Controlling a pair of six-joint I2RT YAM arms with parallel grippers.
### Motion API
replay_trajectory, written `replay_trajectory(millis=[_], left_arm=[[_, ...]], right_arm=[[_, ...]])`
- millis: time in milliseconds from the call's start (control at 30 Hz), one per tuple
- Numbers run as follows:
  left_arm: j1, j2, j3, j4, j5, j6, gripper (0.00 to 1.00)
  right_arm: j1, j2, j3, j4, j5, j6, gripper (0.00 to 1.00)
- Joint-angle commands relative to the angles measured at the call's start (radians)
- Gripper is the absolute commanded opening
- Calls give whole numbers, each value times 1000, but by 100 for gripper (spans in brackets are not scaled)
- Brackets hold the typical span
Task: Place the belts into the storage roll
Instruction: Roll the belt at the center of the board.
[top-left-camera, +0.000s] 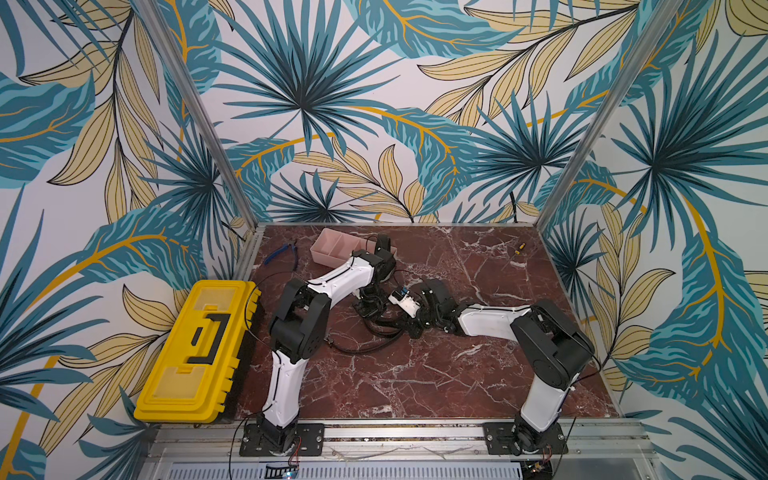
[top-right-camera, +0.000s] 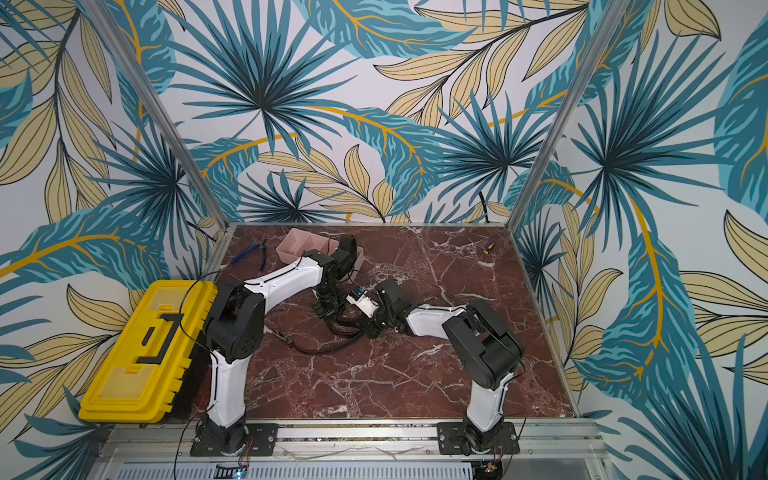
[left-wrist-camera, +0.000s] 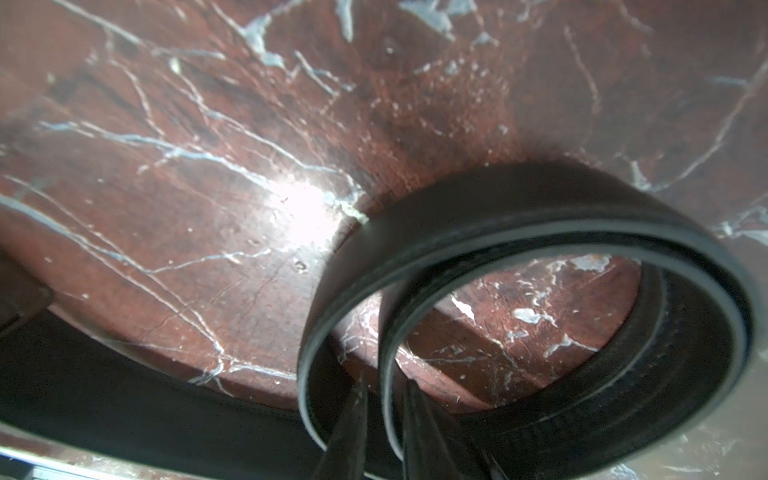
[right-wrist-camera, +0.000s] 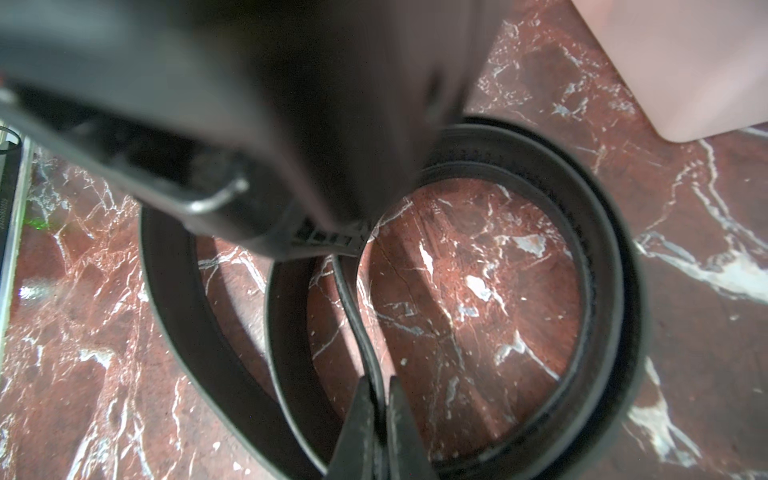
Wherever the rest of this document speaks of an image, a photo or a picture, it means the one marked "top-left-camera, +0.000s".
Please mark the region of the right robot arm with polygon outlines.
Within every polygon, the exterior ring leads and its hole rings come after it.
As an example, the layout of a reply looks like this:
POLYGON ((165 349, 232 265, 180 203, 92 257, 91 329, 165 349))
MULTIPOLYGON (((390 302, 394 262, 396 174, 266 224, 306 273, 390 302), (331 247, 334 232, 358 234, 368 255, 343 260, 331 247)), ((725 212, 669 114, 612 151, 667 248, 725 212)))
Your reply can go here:
POLYGON ((440 280, 401 287, 389 302, 402 311, 400 323, 416 338, 428 329, 466 337, 509 340, 522 350, 534 378, 516 415, 510 450, 535 453, 553 447, 561 431, 557 421, 568 393, 595 354, 592 342, 552 301, 518 307, 459 303, 440 280))

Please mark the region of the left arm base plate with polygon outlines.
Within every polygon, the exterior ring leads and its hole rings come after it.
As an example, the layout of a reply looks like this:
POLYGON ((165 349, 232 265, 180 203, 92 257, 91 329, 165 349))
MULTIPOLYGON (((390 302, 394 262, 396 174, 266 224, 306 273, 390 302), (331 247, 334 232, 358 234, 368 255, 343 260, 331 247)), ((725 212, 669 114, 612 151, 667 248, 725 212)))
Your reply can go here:
POLYGON ((239 447, 241 457, 299 456, 318 457, 325 437, 323 423, 298 423, 278 428, 269 423, 249 424, 239 447))

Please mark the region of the pink compartment storage tray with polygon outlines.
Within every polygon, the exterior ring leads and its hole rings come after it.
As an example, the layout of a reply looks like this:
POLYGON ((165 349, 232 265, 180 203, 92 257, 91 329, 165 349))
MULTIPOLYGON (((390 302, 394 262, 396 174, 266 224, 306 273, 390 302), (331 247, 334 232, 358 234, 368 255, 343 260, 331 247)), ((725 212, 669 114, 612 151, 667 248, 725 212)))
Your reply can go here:
MULTIPOLYGON (((310 247, 312 260, 322 266, 337 269, 340 267, 356 267, 358 261, 353 261, 353 253, 359 250, 365 250, 370 255, 374 255, 376 237, 378 234, 369 234, 368 236, 355 236, 344 233, 339 230, 325 228, 320 233, 318 239, 310 247)), ((396 249, 392 246, 392 256, 383 259, 387 264, 395 265, 396 249)))

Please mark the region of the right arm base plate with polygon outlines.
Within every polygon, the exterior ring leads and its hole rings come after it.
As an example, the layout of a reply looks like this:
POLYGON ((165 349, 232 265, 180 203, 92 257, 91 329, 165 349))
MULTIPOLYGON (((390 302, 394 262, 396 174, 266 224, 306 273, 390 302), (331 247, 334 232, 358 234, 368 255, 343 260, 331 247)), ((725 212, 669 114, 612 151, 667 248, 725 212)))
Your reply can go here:
POLYGON ((568 452, 565 434, 559 423, 539 432, 523 420, 482 424, 484 441, 490 455, 536 455, 568 452))

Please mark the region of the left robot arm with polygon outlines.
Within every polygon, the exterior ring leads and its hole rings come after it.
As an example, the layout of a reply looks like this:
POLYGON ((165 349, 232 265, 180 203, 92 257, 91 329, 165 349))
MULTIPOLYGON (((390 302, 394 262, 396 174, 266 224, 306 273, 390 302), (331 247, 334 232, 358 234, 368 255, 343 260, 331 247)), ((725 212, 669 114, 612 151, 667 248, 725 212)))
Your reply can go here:
POLYGON ((256 417, 258 431, 272 449, 285 452, 293 445, 304 372, 325 339, 331 309, 385 281, 395 265, 389 250, 357 250, 318 278, 296 278, 285 285, 269 325, 272 372, 265 404, 256 417))

